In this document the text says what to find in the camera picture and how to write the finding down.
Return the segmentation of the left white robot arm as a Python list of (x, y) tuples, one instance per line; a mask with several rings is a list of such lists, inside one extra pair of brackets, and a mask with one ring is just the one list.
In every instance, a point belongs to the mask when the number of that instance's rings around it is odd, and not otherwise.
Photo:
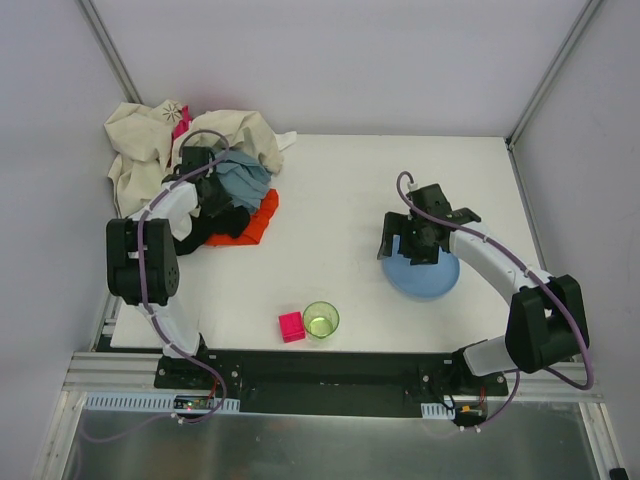
[(106, 226), (107, 284), (112, 295), (134, 307), (151, 324), (163, 352), (193, 357), (201, 335), (177, 298), (180, 268), (175, 249), (232, 210), (216, 166), (225, 151), (180, 149), (182, 162), (162, 181), (160, 193), (138, 212)]

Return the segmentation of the orange cloth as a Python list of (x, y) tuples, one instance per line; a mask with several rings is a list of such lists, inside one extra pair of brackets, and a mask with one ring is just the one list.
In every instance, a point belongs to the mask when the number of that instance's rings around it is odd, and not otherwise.
[(250, 217), (247, 227), (239, 237), (232, 238), (227, 234), (213, 234), (205, 244), (211, 247), (259, 245), (279, 207), (279, 203), (277, 190), (271, 188), (261, 201), (260, 208)]

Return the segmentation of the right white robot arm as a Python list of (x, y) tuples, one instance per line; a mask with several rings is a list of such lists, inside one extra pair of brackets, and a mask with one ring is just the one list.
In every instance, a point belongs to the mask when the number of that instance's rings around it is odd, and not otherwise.
[(506, 331), (454, 352), (450, 384), (467, 387), (499, 373), (546, 371), (588, 391), (595, 382), (581, 287), (570, 275), (530, 267), (469, 208), (453, 209), (441, 187), (398, 184), (408, 210), (384, 216), (377, 257), (435, 266), (442, 254), (466, 263), (509, 307)]

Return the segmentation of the blue-grey cloth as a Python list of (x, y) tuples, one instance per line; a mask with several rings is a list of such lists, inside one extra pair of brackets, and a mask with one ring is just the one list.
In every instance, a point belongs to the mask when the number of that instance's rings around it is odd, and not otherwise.
[(259, 160), (241, 151), (230, 151), (216, 165), (217, 176), (235, 207), (256, 213), (270, 190), (271, 173)]

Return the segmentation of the beige cloth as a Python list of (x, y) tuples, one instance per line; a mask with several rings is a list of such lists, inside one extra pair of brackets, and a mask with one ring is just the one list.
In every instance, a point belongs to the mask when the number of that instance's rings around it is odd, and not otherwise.
[(233, 150), (257, 159), (272, 174), (280, 172), (284, 156), (275, 133), (257, 111), (215, 110), (193, 118), (188, 132), (172, 141), (172, 132), (184, 105), (166, 100), (151, 108), (122, 103), (106, 120), (104, 128), (117, 153), (108, 177), (113, 183), (114, 203), (121, 217), (140, 210), (161, 190), (161, 182), (181, 162), (181, 144), (214, 146), (221, 141), (209, 133), (187, 135), (206, 129), (221, 133)]

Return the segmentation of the magenta cloth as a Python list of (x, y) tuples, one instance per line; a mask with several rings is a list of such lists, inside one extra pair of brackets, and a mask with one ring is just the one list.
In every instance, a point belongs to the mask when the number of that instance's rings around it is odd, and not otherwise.
[(172, 141), (175, 142), (179, 137), (188, 132), (192, 122), (193, 117), (191, 116), (189, 106), (184, 105), (181, 109), (181, 118), (172, 132)]

